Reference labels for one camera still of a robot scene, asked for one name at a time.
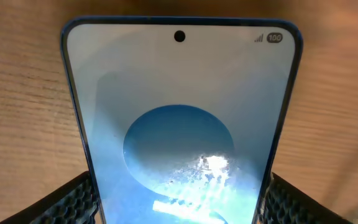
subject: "phone screen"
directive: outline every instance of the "phone screen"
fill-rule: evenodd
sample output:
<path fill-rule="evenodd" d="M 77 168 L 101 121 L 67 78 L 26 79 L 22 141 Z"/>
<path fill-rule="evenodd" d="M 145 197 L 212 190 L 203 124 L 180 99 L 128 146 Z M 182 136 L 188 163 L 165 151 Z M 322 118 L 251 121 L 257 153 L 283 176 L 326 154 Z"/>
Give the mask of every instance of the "phone screen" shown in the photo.
<path fill-rule="evenodd" d="M 252 223 L 297 41 L 275 26 L 74 26 L 65 61 L 106 223 Z"/>

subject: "signal strength icon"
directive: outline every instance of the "signal strength icon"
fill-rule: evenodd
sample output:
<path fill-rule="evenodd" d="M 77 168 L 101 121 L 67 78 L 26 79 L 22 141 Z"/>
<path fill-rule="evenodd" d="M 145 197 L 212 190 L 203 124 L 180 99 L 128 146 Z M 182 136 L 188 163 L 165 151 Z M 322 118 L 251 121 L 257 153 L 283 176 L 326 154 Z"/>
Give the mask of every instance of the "signal strength icon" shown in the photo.
<path fill-rule="evenodd" d="M 264 34 L 261 34 L 258 38 L 255 39 L 255 42 L 263 42 L 264 41 Z"/>

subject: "wood grain surface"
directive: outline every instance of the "wood grain surface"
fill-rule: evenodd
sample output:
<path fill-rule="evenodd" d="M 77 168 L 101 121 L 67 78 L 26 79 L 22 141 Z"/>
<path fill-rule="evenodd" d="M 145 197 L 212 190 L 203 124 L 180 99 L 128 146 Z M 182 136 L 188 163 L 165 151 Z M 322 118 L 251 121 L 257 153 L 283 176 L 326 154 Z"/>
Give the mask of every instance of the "wood grain surface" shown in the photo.
<path fill-rule="evenodd" d="M 0 221 L 87 169 L 59 49 L 90 14 L 274 17 L 305 48 L 273 170 L 346 215 L 358 206 L 358 1 L 0 1 Z"/>

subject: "front camera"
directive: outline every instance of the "front camera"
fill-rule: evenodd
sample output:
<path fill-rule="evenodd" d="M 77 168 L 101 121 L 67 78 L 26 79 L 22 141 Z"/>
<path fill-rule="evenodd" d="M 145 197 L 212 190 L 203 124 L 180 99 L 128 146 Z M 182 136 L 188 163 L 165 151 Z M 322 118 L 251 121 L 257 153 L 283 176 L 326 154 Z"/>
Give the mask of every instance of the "front camera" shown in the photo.
<path fill-rule="evenodd" d="M 175 32 L 175 35 L 173 37 L 175 38 L 175 41 L 183 42 L 186 38 L 186 35 L 182 30 L 178 30 Z"/>

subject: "phone bezel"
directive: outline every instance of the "phone bezel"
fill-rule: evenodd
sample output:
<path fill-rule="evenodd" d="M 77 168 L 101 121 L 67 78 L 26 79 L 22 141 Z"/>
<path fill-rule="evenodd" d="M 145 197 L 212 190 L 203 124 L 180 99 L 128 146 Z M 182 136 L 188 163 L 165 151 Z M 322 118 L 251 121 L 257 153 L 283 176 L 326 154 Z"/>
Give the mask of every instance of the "phone bezel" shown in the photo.
<path fill-rule="evenodd" d="M 255 206 L 254 217 L 252 223 L 257 221 L 257 208 L 260 205 L 260 201 L 263 197 L 267 184 L 269 182 L 270 172 L 272 170 L 273 159 L 277 150 L 278 140 L 282 132 L 285 115 L 287 113 L 288 104 L 290 101 L 293 85 L 298 71 L 299 62 L 301 59 L 301 53 L 303 50 L 303 39 L 298 28 L 290 22 L 278 20 L 278 19 L 242 19 L 242 18 L 219 18 L 219 17 L 146 17 L 146 16 L 85 16 L 78 17 L 65 24 L 60 35 L 60 51 L 62 54 L 63 64 L 65 67 L 68 87 L 70 89 L 71 99 L 73 101 L 73 107 L 75 110 L 75 116 L 80 130 L 81 141 L 84 147 L 86 161 L 88 163 L 89 172 L 91 174 L 92 183 L 97 194 L 100 215 L 103 223 L 106 223 L 106 219 L 103 212 L 103 204 L 99 197 L 98 183 L 94 175 L 94 169 L 90 150 L 88 146 L 88 140 L 86 138 L 85 128 L 82 120 L 81 109 L 78 102 L 78 96 L 76 93 L 75 82 L 70 66 L 70 59 L 67 52 L 67 37 L 72 28 L 81 24 L 157 24 L 157 25 L 201 25 L 201 26 L 257 26 L 257 27 L 279 27 L 285 29 L 291 33 L 295 41 L 295 54 L 291 65 L 290 76 L 288 78 L 285 94 L 280 110 L 280 115 L 277 121 L 277 127 L 273 137 L 272 146 L 270 148 L 267 166 L 264 172 L 262 185 L 260 187 L 257 205 Z"/>

